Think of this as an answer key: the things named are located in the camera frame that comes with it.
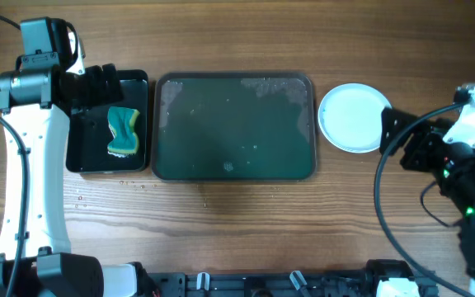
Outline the yellow green sponge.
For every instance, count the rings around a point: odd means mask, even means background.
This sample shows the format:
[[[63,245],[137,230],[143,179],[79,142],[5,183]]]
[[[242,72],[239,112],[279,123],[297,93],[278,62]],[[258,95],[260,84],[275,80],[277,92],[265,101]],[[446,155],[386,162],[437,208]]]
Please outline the yellow green sponge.
[[[139,150],[139,137],[135,124],[139,111],[127,107],[112,106],[107,113],[108,126],[113,136],[107,145],[109,154],[129,156]]]

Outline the white plate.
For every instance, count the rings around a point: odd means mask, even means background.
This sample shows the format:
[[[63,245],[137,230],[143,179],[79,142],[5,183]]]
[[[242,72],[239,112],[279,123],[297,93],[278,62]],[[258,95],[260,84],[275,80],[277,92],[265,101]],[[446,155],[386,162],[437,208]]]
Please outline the white plate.
[[[362,83],[334,87],[320,102],[317,122],[324,137],[348,153],[369,153],[379,148],[381,114],[392,105],[377,89]]]

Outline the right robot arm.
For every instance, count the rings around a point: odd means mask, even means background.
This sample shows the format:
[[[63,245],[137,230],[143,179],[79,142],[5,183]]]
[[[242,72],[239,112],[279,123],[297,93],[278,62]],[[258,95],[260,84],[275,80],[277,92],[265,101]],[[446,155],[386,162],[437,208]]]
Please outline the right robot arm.
[[[416,270],[435,283],[462,296],[475,296],[475,83],[456,89],[450,106],[415,116],[386,107],[381,113],[381,158],[374,177],[374,207],[380,226],[396,251]],[[404,150],[403,169],[428,172],[440,194],[461,214],[457,225],[459,247],[471,280],[470,291],[438,277],[416,262],[399,244],[384,218],[381,178],[388,158]]]

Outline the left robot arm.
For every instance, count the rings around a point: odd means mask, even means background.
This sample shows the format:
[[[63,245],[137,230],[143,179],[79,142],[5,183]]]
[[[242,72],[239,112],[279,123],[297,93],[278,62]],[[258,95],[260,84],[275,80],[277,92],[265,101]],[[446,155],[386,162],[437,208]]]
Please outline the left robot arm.
[[[109,127],[114,106],[136,110],[125,126],[147,138],[150,81],[141,70],[111,64],[83,75],[59,66],[25,68],[0,77],[7,181],[0,233],[0,296],[141,296],[150,289],[137,262],[107,266],[74,254],[63,212],[63,173],[134,171],[133,157],[110,153],[120,132]]]

